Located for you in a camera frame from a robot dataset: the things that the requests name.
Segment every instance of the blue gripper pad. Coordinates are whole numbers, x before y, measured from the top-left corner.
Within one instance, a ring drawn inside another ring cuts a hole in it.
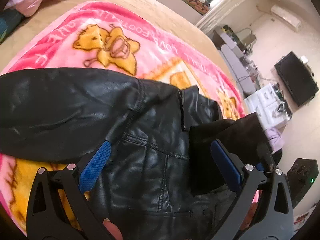
[[[229,158],[226,150],[218,141],[213,141],[210,148],[211,156],[216,163],[229,189],[237,194],[242,190],[242,178],[238,169]]]
[[[79,190],[81,194],[93,188],[110,154],[111,145],[105,141],[80,174]]]

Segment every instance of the cartoon bear blanket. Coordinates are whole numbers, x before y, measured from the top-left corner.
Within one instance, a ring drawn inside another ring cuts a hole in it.
[[[218,66],[172,34],[112,3],[86,2],[68,11],[19,52],[2,74],[48,67],[106,68],[180,89],[197,85],[202,95],[218,101],[224,118],[245,116],[237,89]],[[0,154],[0,202],[23,232],[40,167],[52,171],[64,166]],[[63,193],[61,199],[76,227]]]

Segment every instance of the white curtain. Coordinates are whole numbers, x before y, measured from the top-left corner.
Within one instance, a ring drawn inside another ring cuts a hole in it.
[[[209,33],[224,17],[245,0],[213,0],[210,10],[196,24],[205,34]]]

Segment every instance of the metal screw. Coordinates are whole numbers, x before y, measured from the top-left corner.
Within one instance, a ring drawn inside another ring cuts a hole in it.
[[[70,164],[68,165],[67,169],[68,169],[69,171],[72,171],[72,170],[75,169],[75,167],[76,167],[76,165],[75,165],[74,163],[70,163]]]
[[[278,174],[278,175],[282,175],[282,171],[281,171],[281,169],[276,169],[276,174]]]
[[[253,166],[251,164],[247,164],[245,166],[245,169],[248,170],[248,171],[253,171]]]
[[[44,173],[44,172],[45,172],[45,168],[43,168],[43,167],[38,170],[38,173],[39,173],[39,174],[42,174],[42,173]]]

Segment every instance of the black flat screen tv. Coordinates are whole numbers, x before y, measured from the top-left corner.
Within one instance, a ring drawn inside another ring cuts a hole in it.
[[[275,68],[298,106],[311,100],[318,92],[310,70],[292,51],[281,58]]]

